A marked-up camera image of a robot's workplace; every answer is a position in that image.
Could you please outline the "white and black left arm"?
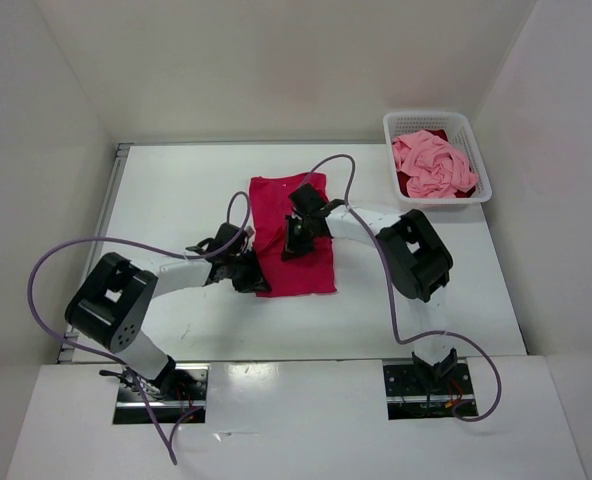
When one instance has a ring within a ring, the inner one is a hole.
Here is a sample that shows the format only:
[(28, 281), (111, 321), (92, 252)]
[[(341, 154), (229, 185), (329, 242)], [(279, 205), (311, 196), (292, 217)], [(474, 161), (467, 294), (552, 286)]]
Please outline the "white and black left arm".
[(182, 258), (135, 264), (117, 254), (104, 255), (65, 310), (65, 319), (140, 377), (140, 387), (156, 400), (170, 396), (185, 375), (176, 361), (142, 332), (153, 299), (229, 279), (239, 293), (269, 293), (256, 254), (243, 251), (211, 259)]

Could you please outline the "magenta t-shirt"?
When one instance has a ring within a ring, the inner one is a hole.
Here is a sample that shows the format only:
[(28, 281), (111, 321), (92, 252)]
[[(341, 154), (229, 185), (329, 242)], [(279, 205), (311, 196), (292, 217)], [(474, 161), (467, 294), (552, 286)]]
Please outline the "magenta t-shirt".
[(254, 177), (249, 196), (255, 229), (253, 250), (270, 286), (260, 298), (326, 295), (336, 292), (334, 255), (329, 237), (313, 238), (297, 225), (290, 195), (306, 179), (304, 173)]

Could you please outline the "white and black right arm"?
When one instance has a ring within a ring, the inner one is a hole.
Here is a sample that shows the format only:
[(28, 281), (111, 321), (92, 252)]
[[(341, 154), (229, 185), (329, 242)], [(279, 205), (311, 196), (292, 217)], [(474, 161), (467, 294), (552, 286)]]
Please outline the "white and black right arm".
[(284, 260), (315, 250), (322, 238), (345, 239), (376, 249), (385, 272), (390, 300), (396, 293), (409, 305), (410, 320), (418, 332), (404, 340), (392, 320), (396, 340), (412, 346), (417, 386), (426, 394), (444, 387), (457, 364), (457, 352), (446, 339), (449, 329), (446, 286), (453, 259), (419, 210), (404, 214), (353, 208), (347, 201), (327, 201), (312, 185), (289, 195), (292, 212), (286, 216)]

